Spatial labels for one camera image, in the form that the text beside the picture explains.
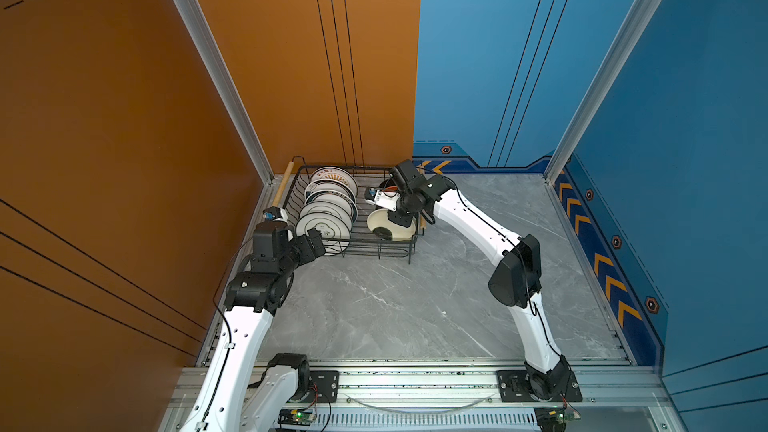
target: orange wall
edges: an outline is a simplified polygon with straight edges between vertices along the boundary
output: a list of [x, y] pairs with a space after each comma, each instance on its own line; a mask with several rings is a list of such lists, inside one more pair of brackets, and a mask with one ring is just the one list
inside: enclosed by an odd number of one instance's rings
[[200, 349], [258, 175], [171, 0], [8, 1], [0, 198], [169, 307], [0, 202], [0, 383], [13, 411], [0, 422], [153, 430]]
[[198, 1], [275, 170], [412, 155], [419, 0]]

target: wooden handle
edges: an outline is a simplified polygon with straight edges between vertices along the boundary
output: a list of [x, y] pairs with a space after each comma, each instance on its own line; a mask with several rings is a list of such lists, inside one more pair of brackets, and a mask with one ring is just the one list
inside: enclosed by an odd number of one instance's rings
[[291, 171], [293, 171], [293, 160], [288, 162], [288, 167], [286, 167], [286, 170], [283, 173], [283, 180], [280, 181], [280, 187], [277, 188], [277, 193], [275, 194], [275, 197], [272, 199], [273, 207], [279, 207], [277, 204], [279, 204], [280, 200], [283, 198], [283, 192], [285, 191], [286, 186], [288, 185], [288, 178], [290, 177]]

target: black wire dish rack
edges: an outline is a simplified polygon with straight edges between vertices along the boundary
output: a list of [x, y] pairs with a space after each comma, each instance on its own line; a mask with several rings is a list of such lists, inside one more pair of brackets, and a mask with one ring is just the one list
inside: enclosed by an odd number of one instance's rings
[[[299, 215], [304, 206], [304, 191], [310, 184], [312, 174], [320, 168], [331, 166], [308, 166], [304, 165], [296, 171], [296, 176], [291, 181], [283, 208], [288, 212], [288, 222], [295, 227], [299, 222]], [[345, 248], [339, 246], [338, 239], [323, 239], [323, 244], [328, 251], [338, 251], [334, 255], [370, 255], [373, 257], [408, 257], [408, 264], [411, 263], [411, 256], [416, 253], [416, 241], [418, 237], [424, 235], [422, 223], [418, 224], [417, 232], [411, 236], [410, 240], [389, 241], [374, 235], [368, 229], [368, 215], [377, 209], [362, 198], [362, 194], [369, 187], [379, 187], [383, 181], [389, 179], [388, 167], [362, 167], [362, 166], [332, 166], [346, 170], [357, 182], [357, 191], [355, 196], [355, 205], [357, 206], [357, 219], [352, 224], [350, 231], [349, 245]]]

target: yellow chevron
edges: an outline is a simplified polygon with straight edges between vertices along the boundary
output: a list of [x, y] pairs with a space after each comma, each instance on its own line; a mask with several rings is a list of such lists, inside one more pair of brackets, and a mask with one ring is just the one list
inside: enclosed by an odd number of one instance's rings
[[643, 318], [640, 316], [640, 312], [634, 310], [632, 307], [623, 303], [622, 301], [619, 301], [619, 325], [621, 328], [624, 328], [624, 312], [629, 312], [639, 320], [643, 320]]
[[602, 262], [603, 264], [608, 264], [611, 267], [614, 266], [614, 263], [608, 257], [606, 257], [605, 255], [600, 255], [596, 253], [594, 255], [594, 274], [598, 277], [600, 277], [600, 272], [598, 271], [598, 269], [600, 268], [600, 262]]
[[564, 188], [573, 188], [573, 186], [572, 186], [571, 184], [567, 184], [567, 183], [565, 183], [565, 182], [563, 182], [562, 184], [560, 184], [560, 202], [562, 202], [562, 201], [563, 201], [563, 189], [564, 189]]
[[613, 277], [611, 277], [609, 275], [606, 275], [605, 276], [605, 296], [608, 298], [609, 302], [610, 302], [610, 286], [611, 285], [615, 285], [616, 287], [619, 287], [624, 292], [627, 291], [627, 288], [624, 286], [624, 284], [622, 284], [621, 282], [619, 282], [615, 278], [613, 278]]
[[565, 203], [568, 204], [568, 208], [565, 210], [565, 214], [568, 216], [568, 218], [571, 218], [571, 206], [580, 206], [581, 202], [576, 198], [570, 198], [566, 200]]
[[580, 216], [579, 214], [576, 214], [576, 225], [574, 226], [574, 228], [576, 229], [576, 235], [578, 235], [578, 225], [581, 222], [586, 222], [587, 224], [591, 224], [592, 223], [592, 221], [589, 219], [589, 217]]
[[451, 163], [451, 161], [450, 161], [450, 160], [446, 160], [445, 162], [443, 162], [443, 163], [442, 163], [442, 164], [440, 164], [439, 166], [435, 166], [435, 167], [433, 167], [433, 168], [432, 168], [432, 171], [433, 171], [435, 174], [442, 174], [442, 172], [440, 172], [440, 169], [441, 169], [441, 168], [443, 168], [443, 167], [445, 167], [445, 166], [446, 166], [447, 164], [449, 164], [449, 163]]

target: white plate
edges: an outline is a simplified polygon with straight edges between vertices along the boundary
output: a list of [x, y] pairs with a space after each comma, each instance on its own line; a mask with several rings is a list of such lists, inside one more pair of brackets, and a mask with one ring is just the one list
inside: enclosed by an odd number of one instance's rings
[[337, 206], [334, 203], [331, 202], [312, 202], [311, 204], [308, 204], [304, 206], [304, 208], [301, 209], [301, 213], [299, 214], [299, 218], [302, 218], [303, 216], [309, 214], [310, 212], [323, 212], [325, 214], [331, 214], [332, 216], [337, 216], [344, 222], [344, 224], [348, 227], [349, 230], [352, 230], [352, 218], [350, 217], [350, 214], [346, 213], [346, 211]]
[[318, 168], [315, 170], [315, 173], [312, 174], [312, 177], [310, 178], [310, 182], [314, 182], [315, 180], [319, 180], [321, 178], [332, 178], [333, 180], [337, 180], [344, 184], [345, 186], [349, 187], [352, 193], [357, 195], [357, 182], [355, 182], [355, 178], [352, 177], [352, 174], [350, 174], [348, 171], [344, 170], [343, 168], [338, 167], [323, 167]]
[[312, 212], [299, 219], [296, 224], [296, 234], [305, 235], [306, 231], [315, 228], [322, 236], [322, 244], [326, 247], [326, 255], [336, 255], [350, 244], [350, 228], [337, 216], [323, 212]]
[[306, 203], [306, 200], [312, 196], [312, 194], [321, 192], [323, 190], [335, 190], [349, 197], [351, 200], [355, 200], [355, 197], [352, 195], [350, 189], [347, 186], [335, 180], [322, 178], [317, 182], [312, 182], [304, 189], [304, 202]]
[[317, 201], [333, 202], [338, 206], [344, 207], [344, 210], [348, 211], [347, 213], [350, 214], [352, 223], [357, 220], [357, 206], [355, 206], [355, 201], [347, 197], [346, 194], [342, 194], [341, 192], [337, 192], [335, 190], [323, 190], [321, 192], [312, 194], [312, 196], [306, 200], [306, 203], [310, 204]]
[[[398, 226], [394, 222], [389, 221], [387, 212], [385, 208], [378, 208], [370, 213], [368, 216], [368, 228], [370, 231], [385, 240], [410, 240], [411, 236], [416, 233], [416, 221], [411, 221], [410, 227]], [[389, 235], [381, 230], [382, 228], [389, 231]]]

